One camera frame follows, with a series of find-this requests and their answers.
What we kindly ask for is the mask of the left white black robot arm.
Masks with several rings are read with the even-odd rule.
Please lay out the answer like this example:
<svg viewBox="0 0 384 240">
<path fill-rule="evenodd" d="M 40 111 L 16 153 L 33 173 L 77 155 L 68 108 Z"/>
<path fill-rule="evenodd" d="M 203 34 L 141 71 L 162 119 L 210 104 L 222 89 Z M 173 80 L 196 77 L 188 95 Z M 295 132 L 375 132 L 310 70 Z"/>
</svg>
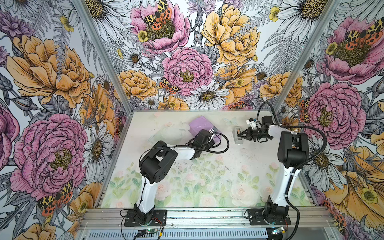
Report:
<svg viewBox="0 0 384 240">
<path fill-rule="evenodd" d="M 155 198 L 159 183 L 167 176 L 176 161 L 197 159 L 201 153 L 223 154 L 229 150 L 229 139 L 220 132 L 200 130 L 186 144 L 168 145 L 158 141 L 146 150 L 139 160 L 142 186 L 139 198 L 132 209 L 123 217 L 125 227 L 160 227 L 166 226 L 166 210 L 157 210 Z"/>
</svg>

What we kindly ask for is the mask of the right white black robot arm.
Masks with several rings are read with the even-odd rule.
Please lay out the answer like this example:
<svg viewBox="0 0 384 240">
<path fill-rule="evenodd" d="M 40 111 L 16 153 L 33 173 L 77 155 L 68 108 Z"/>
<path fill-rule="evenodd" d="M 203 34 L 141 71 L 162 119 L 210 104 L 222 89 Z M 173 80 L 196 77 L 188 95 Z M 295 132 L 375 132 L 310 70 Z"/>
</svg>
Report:
<svg viewBox="0 0 384 240">
<path fill-rule="evenodd" d="M 308 136 L 292 132 L 282 125 L 273 124 L 271 116 L 262 117 L 260 127 L 256 119 L 250 118 L 246 120 L 246 123 L 249 127 L 238 133 L 238 137 L 258 143 L 278 140 L 276 157 L 281 163 L 277 183 L 273 193 L 268 196 L 264 209 L 259 213 L 254 213 L 254 216 L 252 216 L 252 210 L 249 210 L 250 223 L 254 224 L 261 219 L 268 225 L 289 225 L 291 220 L 289 219 L 288 200 L 293 183 L 301 170 L 299 165 L 309 158 Z"/>
</svg>

